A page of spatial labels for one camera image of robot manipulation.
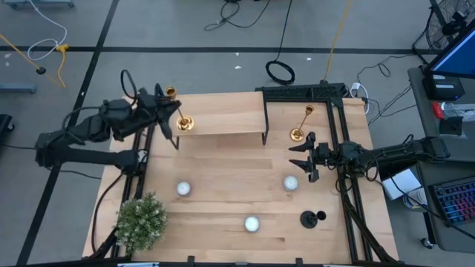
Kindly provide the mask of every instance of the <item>concrete floor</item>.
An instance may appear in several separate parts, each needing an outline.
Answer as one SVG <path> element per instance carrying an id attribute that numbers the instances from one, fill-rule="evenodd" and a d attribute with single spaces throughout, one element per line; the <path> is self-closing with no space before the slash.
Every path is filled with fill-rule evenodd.
<path id="1" fill-rule="evenodd" d="M 112 0 L 76 1 L 76 8 L 40 7 L 51 19 L 68 28 L 70 46 L 96 45 Z M 108 47 L 277 47 L 281 38 L 288 1 L 274 0 L 261 20 L 252 28 L 237 29 L 225 25 L 212 32 L 206 24 L 219 18 L 223 1 L 219 0 L 120 0 L 105 40 Z M 248 24 L 265 4 L 244 0 L 234 21 Z M 284 39 L 284 47 L 328 48 L 331 45 L 346 1 L 294 1 Z M 341 32 L 339 48 L 408 49 L 420 34 L 428 17 L 429 2 L 424 0 L 354 1 Z M 11 10 L 0 4 L 1 32 L 16 45 L 32 45 L 40 39 L 62 37 L 62 30 L 38 16 L 34 10 Z M 91 80 L 84 106 L 98 105 L 103 99 L 121 97 L 119 72 L 131 71 L 139 87 L 153 89 L 155 82 L 173 85 L 181 93 L 250 91 L 275 85 L 266 75 L 264 65 L 274 53 L 101 53 Z M 330 82 L 351 86 L 356 74 L 388 55 L 335 54 Z M 70 52 L 63 70 L 66 89 L 52 85 L 35 74 L 18 54 L 0 52 L 0 81 L 34 82 L 38 93 L 3 93 L 0 113 L 14 116 L 16 130 L 8 142 L 33 146 L 41 132 L 60 128 L 65 114 L 73 108 L 83 83 L 92 53 Z M 296 72 L 296 85 L 315 84 L 323 79 L 326 53 L 285 53 L 280 60 Z M 53 53 L 39 62 L 54 74 L 61 61 Z M 387 66 L 390 78 L 377 69 L 361 75 L 370 98 L 381 104 L 390 101 L 409 85 L 407 69 L 420 65 L 415 57 L 391 59 Z M 412 93 L 392 108 L 396 111 L 414 103 Z M 371 119 L 376 113 L 370 112 Z M 401 142 L 408 134 L 423 137 L 417 109 L 381 118 L 370 126 L 375 147 Z M 107 149 L 108 144 L 95 145 Z M 82 170 L 67 164 L 63 169 Z M 99 176 L 100 166 L 87 170 Z M 15 265 L 30 227 L 49 172 L 34 162 L 32 151 L 2 148 L 0 154 L 0 266 Z M 39 230 L 29 263 L 78 260 L 82 255 L 99 180 L 74 174 L 60 174 Z M 404 208 L 399 201 L 387 202 L 399 257 L 407 263 L 424 266 L 472 266 L 475 255 L 427 250 L 418 239 L 426 237 L 421 214 Z"/>

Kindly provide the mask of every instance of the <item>wooden table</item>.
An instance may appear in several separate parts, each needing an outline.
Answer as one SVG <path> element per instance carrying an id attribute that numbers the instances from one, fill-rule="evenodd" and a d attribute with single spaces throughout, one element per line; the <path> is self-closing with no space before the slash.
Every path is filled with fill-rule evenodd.
<path id="1" fill-rule="evenodd" d="M 145 192 L 154 191 L 168 212 L 165 240 L 152 251 L 136 253 L 137 261 L 196 262 L 350 263 L 340 194 L 335 190 L 336 171 L 319 166 L 320 179 L 308 183 L 307 174 L 289 163 L 306 159 L 306 153 L 288 151 L 298 143 L 289 131 L 298 127 L 309 103 L 268 103 L 269 137 L 262 145 L 259 133 L 187 136 L 176 151 L 160 131 L 155 131 L 145 178 Z M 325 104 L 310 103 L 315 111 L 307 118 L 305 134 L 314 131 L 317 142 L 332 148 Z M 360 99 L 344 99 L 344 110 L 352 141 L 372 148 L 370 133 Z M 342 141 L 338 113 L 334 110 L 338 141 Z M 112 142 L 111 150 L 132 147 L 133 137 Z M 99 196 L 119 175 L 115 167 L 106 167 Z M 283 189 L 283 178 L 294 175 L 299 180 L 295 192 Z M 190 197 L 178 197 L 176 185 L 188 181 Z M 111 232 L 125 179 L 105 196 L 98 213 L 96 245 Z M 383 190 L 376 182 L 360 179 L 361 198 L 368 228 L 394 258 L 396 245 Z M 314 229 L 301 226 L 305 210 L 325 211 L 327 219 Z M 249 215 L 261 220 L 258 233 L 243 227 Z M 358 254 L 363 259 L 361 238 L 356 226 Z M 84 255 L 91 254 L 89 231 Z"/>

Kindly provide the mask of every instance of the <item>potted plant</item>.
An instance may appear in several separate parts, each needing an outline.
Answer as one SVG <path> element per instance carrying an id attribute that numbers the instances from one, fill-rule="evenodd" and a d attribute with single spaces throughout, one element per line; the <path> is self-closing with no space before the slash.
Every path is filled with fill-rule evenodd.
<path id="1" fill-rule="evenodd" d="M 140 200 L 127 200 L 117 213 L 117 245 L 124 246 L 127 255 L 151 250 L 154 243 L 163 238 L 166 210 L 155 193 L 147 193 Z"/>

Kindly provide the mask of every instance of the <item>tea light candle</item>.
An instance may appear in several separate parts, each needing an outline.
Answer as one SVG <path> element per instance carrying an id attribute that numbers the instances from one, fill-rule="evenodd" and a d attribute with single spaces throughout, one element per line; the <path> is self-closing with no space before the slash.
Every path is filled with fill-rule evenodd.
<path id="1" fill-rule="evenodd" d="M 189 182 L 179 182 L 177 185 L 177 193 L 181 197 L 187 197 L 191 193 Z"/>
<path id="2" fill-rule="evenodd" d="M 297 177 L 288 176 L 284 179 L 284 188 L 287 191 L 295 191 L 298 187 L 298 180 Z"/>
<path id="3" fill-rule="evenodd" d="M 244 221 L 244 227 L 247 231 L 254 233 L 259 230 L 259 219 L 254 216 L 247 217 Z"/>

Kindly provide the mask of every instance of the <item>red object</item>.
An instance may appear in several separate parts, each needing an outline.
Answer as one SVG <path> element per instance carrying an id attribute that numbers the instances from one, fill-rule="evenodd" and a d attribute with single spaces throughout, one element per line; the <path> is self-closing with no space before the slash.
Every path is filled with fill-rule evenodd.
<path id="1" fill-rule="evenodd" d="M 444 119 L 444 111 L 440 107 L 438 102 L 432 103 L 433 114 L 436 115 L 437 119 Z"/>

